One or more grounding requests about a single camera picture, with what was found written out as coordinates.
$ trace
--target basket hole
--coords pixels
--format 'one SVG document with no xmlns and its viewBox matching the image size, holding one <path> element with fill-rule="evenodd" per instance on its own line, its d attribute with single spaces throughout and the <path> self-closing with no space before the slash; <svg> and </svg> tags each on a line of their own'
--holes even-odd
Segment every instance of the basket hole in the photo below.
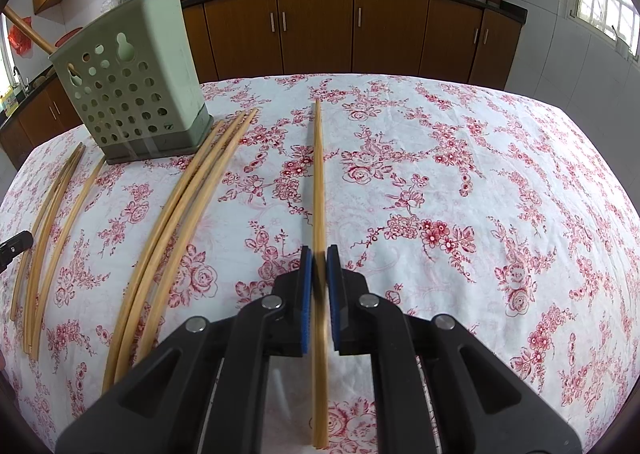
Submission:
<svg viewBox="0 0 640 454">
<path fill-rule="evenodd" d="M 133 59 L 136 53 L 135 48 L 133 44 L 127 41 L 127 36 L 120 32 L 116 36 L 116 41 L 118 42 L 118 57 L 120 57 L 120 60 L 129 61 Z"/>
</svg>

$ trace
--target window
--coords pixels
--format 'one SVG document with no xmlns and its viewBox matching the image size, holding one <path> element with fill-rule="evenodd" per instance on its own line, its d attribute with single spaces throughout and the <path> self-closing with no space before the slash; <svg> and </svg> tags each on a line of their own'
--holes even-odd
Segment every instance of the window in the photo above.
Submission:
<svg viewBox="0 0 640 454">
<path fill-rule="evenodd" d="M 614 41 L 616 34 L 638 53 L 640 15 L 631 0 L 578 0 L 578 17 Z"/>
</svg>

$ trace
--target chopstick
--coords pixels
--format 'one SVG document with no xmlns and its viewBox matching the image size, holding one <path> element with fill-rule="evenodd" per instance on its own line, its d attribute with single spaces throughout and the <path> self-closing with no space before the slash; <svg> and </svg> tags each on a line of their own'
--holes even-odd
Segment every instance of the chopstick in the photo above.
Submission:
<svg viewBox="0 0 640 454">
<path fill-rule="evenodd" d="M 162 207 L 162 212 L 158 216 L 156 223 L 154 224 L 153 229 L 151 230 L 151 234 L 146 240 L 145 248 L 142 250 L 140 254 L 140 258 L 136 264 L 133 273 L 131 274 L 131 278 L 129 280 L 129 284 L 127 285 L 127 291 L 125 292 L 124 299 L 122 304 L 120 305 L 120 312 L 118 313 L 118 318 L 116 320 L 116 327 L 113 331 L 113 335 L 111 336 L 111 342 L 109 346 L 109 354 L 107 356 L 107 365 L 104 368 L 104 377 L 102 380 L 102 392 L 105 393 L 112 385 L 114 380 L 114 375 L 116 371 L 116 363 L 118 361 L 118 353 L 120 352 L 120 345 L 122 344 L 122 336 L 124 334 L 124 328 L 127 324 L 127 319 L 129 318 L 129 313 L 131 312 L 131 307 L 133 306 L 133 301 L 138 293 L 138 288 L 140 287 L 140 281 L 142 280 L 142 275 L 145 273 L 146 266 L 149 263 L 149 259 L 154 249 L 158 244 L 158 240 L 164 230 L 166 223 L 169 221 L 171 214 L 173 214 L 175 206 L 180 201 L 180 197 L 184 193 L 184 190 L 187 188 L 189 181 L 193 177 L 194 173 L 198 170 L 202 161 L 204 160 L 207 152 L 210 149 L 213 140 L 216 138 L 220 131 L 220 127 L 222 127 L 224 121 L 219 121 L 211 130 L 206 140 L 202 143 L 198 152 L 191 158 L 191 161 L 185 171 L 180 176 L 178 183 L 175 184 L 174 189 L 169 195 L 169 199 Z"/>
<path fill-rule="evenodd" d="M 324 160 L 322 115 L 316 99 L 314 128 L 314 239 L 316 277 L 311 307 L 311 397 L 313 446 L 329 446 L 327 315 L 326 315 L 326 230 L 324 215 Z"/>
<path fill-rule="evenodd" d="M 106 158 L 102 157 L 98 164 L 94 167 L 93 172 L 84 182 L 82 190 L 76 198 L 69 216 L 66 218 L 65 225 L 62 227 L 62 231 L 60 232 L 58 241 L 56 242 L 56 247 L 53 249 L 53 256 L 51 257 L 51 262 L 47 267 L 47 272 L 44 276 L 42 289 L 40 290 L 40 297 L 38 298 L 38 309 L 36 310 L 36 317 L 33 325 L 33 338 L 31 339 L 31 352 L 29 355 L 32 360 L 38 360 L 38 358 L 40 357 L 40 327 L 42 326 L 42 320 L 44 319 L 44 310 L 47 306 L 47 297 L 49 296 L 53 274 L 56 270 L 56 266 L 58 265 L 60 254 L 62 253 L 62 248 L 65 246 L 66 237 L 69 235 L 71 227 L 73 226 L 74 221 L 76 221 L 76 217 L 78 217 L 78 212 L 80 212 L 80 208 L 82 207 L 82 204 L 84 204 L 86 195 L 89 194 L 89 190 L 92 188 L 95 182 L 95 178 L 98 176 L 98 173 L 100 173 L 100 170 L 105 161 Z"/>
</svg>

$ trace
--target upper cabinet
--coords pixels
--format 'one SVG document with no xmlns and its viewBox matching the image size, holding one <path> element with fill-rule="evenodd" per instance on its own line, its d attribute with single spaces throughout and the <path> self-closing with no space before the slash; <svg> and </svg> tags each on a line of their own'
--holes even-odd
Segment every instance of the upper cabinet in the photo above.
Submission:
<svg viewBox="0 0 640 454">
<path fill-rule="evenodd" d="M 429 0 L 353 0 L 353 71 L 418 75 Z"/>
</svg>

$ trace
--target table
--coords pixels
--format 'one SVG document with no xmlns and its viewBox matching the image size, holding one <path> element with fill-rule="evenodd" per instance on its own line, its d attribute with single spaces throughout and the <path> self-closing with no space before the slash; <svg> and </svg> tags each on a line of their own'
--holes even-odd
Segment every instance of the table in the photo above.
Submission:
<svg viewBox="0 0 640 454">
<path fill-rule="evenodd" d="M 343 266 L 406 313 L 454 315 L 569 421 L 586 448 L 597 441 L 640 371 L 640 220 L 561 110 L 403 76 L 293 75 L 202 89 L 216 119 L 254 107 L 259 114 L 184 251 L 159 340 L 191 315 L 236 314 L 296 268 L 312 238 L 318 97 L 327 242 L 338 245 Z M 0 237 L 30 228 L 79 141 L 87 151 L 46 264 L 102 155 L 85 127 L 36 148 L 0 209 Z M 129 275 L 189 160 L 105 165 L 58 264 L 39 362 L 20 350 L 21 319 L 17 327 L 8 319 L 18 262 L 0 277 L 6 373 L 27 422 L 51 446 L 100 394 Z M 272 360 L 264 452 L 313 451 L 309 376 L 308 357 Z M 332 354 L 330 453 L 375 452 L 375 421 L 368 358 Z"/>
</svg>

